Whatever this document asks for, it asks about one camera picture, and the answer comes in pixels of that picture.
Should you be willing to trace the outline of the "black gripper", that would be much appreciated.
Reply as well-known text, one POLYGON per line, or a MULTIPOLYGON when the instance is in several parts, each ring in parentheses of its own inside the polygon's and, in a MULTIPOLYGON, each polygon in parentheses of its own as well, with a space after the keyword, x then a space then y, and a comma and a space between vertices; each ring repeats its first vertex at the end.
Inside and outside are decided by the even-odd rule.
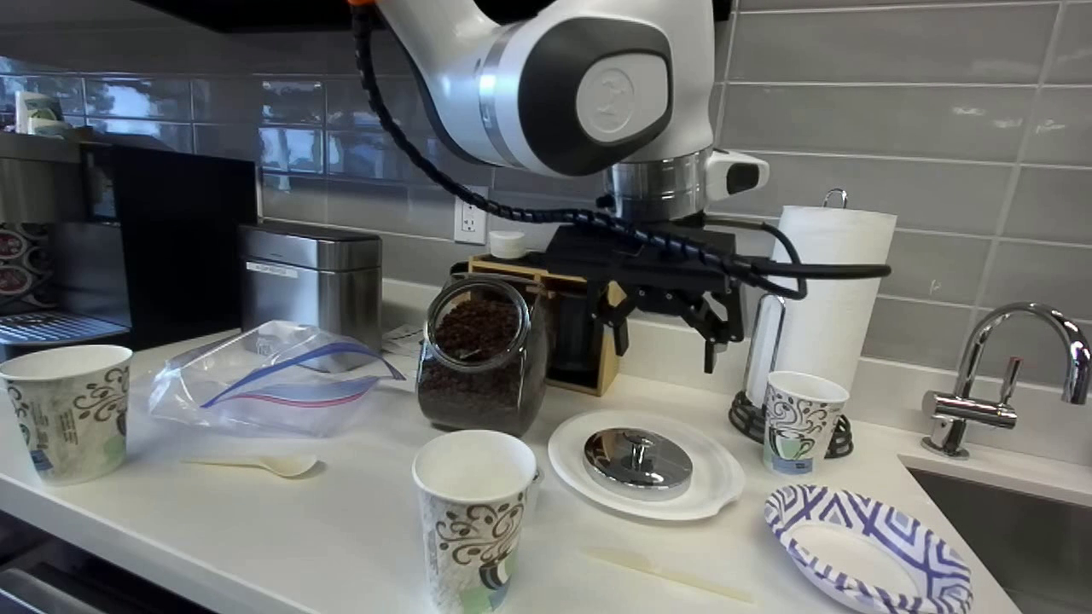
MULTIPOLYGON (((547 267, 598 285, 617 284, 639 310, 682 314, 701 337, 701 371, 716 369, 723 345, 744 337, 739 294, 723 270, 723 255, 679 234, 558 226, 547 245, 547 267)), ((599 314, 609 328, 613 353, 626 350, 632 303, 607 303, 599 314)))

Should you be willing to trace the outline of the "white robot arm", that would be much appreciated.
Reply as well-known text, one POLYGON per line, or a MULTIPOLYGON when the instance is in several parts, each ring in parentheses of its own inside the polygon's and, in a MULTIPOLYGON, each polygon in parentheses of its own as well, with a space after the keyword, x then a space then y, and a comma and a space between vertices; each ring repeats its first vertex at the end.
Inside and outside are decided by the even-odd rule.
POLYGON ((490 167, 609 180, 599 208, 547 208, 547 261, 674 314, 705 345, 744 335, 744 259, 701 234, 701 208, 769 180, 769 163, 713 142, 713 0, 547 0, 493 15, 480 0, 375 0, 357 35, 387 26, 439 134, 490 167))

